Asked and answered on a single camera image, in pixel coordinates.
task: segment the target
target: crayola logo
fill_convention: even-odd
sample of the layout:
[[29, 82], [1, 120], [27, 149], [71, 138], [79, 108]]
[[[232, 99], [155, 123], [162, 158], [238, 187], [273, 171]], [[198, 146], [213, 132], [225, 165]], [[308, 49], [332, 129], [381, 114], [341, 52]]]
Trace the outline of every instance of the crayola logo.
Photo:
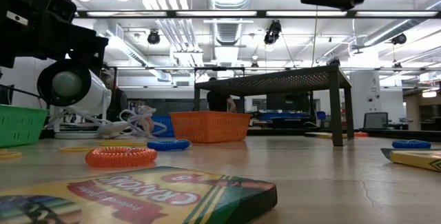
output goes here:
[[131, 176], [113, 176], [105, 179], [98, 179], [103, 185], [111, 185], [119, 190], [133, 193], [136, 197], [145, 197], [148, 200], [169, 205], [189, 205], [200, 201], [201, 196], [191, 192], [177, 192], [161, 188], [157, 184], [146, 184], [137, 181]]

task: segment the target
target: blue coil keychain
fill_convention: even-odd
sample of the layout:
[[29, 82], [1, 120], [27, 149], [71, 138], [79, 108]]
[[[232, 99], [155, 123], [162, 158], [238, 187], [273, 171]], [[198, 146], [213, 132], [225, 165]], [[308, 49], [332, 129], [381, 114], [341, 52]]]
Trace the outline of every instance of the blue coil keychain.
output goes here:
[[394, 141], [392, 143], [393, 148], [407, 148], [407, 149], [429, 149], [431, 144], [427, 141]]
[[147, 142], [147, 148], [154, 149], [156, 151], [175, 151], [186, 150], [192, 146], [192, 143], [186, 139], [180, 139], [177, 141], [149, 141]]

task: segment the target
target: computer monitor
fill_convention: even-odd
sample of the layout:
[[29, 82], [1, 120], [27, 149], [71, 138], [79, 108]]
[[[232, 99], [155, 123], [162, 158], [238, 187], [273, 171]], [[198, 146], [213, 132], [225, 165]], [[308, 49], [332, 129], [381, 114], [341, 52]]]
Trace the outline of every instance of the computer monitor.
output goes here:
[[309, 94], [268, 94], [267, 110], [291, 110], [309, 112]]
[[363, 128], [387, 129], [389, 127], [389, 115], [387, 112], [372, 112], [365, 114]]

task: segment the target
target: plastic basket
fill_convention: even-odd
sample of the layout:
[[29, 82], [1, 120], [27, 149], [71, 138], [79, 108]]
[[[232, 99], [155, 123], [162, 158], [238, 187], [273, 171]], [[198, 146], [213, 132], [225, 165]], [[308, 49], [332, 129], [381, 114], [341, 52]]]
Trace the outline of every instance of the plastic basket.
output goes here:
[[[162, 123], [167, 126], [167, 131], [162, 134], [155, 134], [156, 137], [174, 137], [172, 118], [171, 116], [152, 116], [152, 120], [157, 123]], [[163, 128], [157, 125], [154, 126], [153, 133], [161, 131]]]
[[0, 105], [0, 147], [37, 142], [47, 115], [47, 110]]
[[170, 113], [177, 139], [193, 143], [242, 141], [247, 136], [250, 114], [214, 111]]

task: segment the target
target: orange basket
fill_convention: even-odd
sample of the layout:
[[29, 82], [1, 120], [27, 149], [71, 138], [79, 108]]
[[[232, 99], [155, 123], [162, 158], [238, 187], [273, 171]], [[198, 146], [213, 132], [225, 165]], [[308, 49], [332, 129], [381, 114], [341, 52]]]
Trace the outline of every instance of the orange basket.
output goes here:
[[250, 114], [215, 111], [170, 113], [176, 139], [193, 143], [242, 141], [247, 136]]

